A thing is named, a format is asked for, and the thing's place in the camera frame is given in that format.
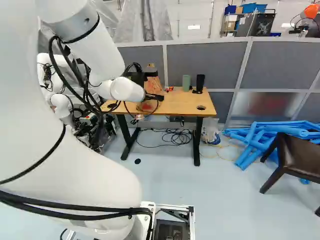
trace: desk leg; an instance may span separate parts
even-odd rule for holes
[[[140,127],[137,127],[134,130],[134,133],[132,134],[132,136],[130,136],[130,132],[129,132],[129,128],[127,125],[127,121],[126,121],[126,117],[123,114],[119,114],[117,115],[118,121],[119,121],[119,125],[123,134],[123,138],[124,141],[126,143],[126,146],[123,150],[123,153],[121,155],[121,160],[127,160],[129,152],[131,150],[131,147],[133,146],[135,140],[137,139],[138,135],[139,135],[139,131],[140,131]]]
[[[193,137],[193,160],[195,166],[200,166],[200,152],[199,152],[199,144],[200,144],[200,137],[201,137],[201,129],[202,123],[204,118],[201,116],[196,117],[196,127],[195,133]]]

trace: brown chair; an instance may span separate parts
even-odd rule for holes
[[[264,163],[275,148],[277,148],[279,164],[260,188],[260,193],[266,193],[283,174],[320,184],[320,145],[279,132],[260,162]],[[320,217],[320,207],[315,214]]]

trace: orange object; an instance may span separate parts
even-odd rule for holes
[[[317,13],[319,12],[319,5],[311,4],[307,6],[303,12],[306,18],[315,19]]]

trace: gray cubicle partition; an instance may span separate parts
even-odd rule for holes
[[[182,75],[205,75],[209,89],[234,89],[247,42],[218,42],[167,46],[168,84],[182,86]]]
[[[226,126],[253,121],[320,122],[320,39],[239,37],[121,44],[125,63],[155,63],[165,86],[205,74]]]
[[[133,62],[139,63],[142,68],[148,64],[154,64],[158,70],[161,83],[165,84],[164,58],[162,46],[136,46],[136,47],[119,47],[125,66]]]

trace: box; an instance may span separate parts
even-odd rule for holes
[[[222,25],[222,32],[234,31],[236,27],[235,21],[225,21]]]
[[[253,13],[254,10],[256,9],[256,5],[257,5],[256,2],[243,4],[243,5],[242,5],[242,7],[243,7],[242,13],[243,13],[243,14]]]
[[[238,15],[227,15],[224,18],[225,22],[235,22],[237,21]]]
[[[243,6],[237,6],[235,9],[235,14],[242,14],[243,9]]]
[[[224,15],[235,14],[236,13],[236,5],[229,5],[224,9]]]

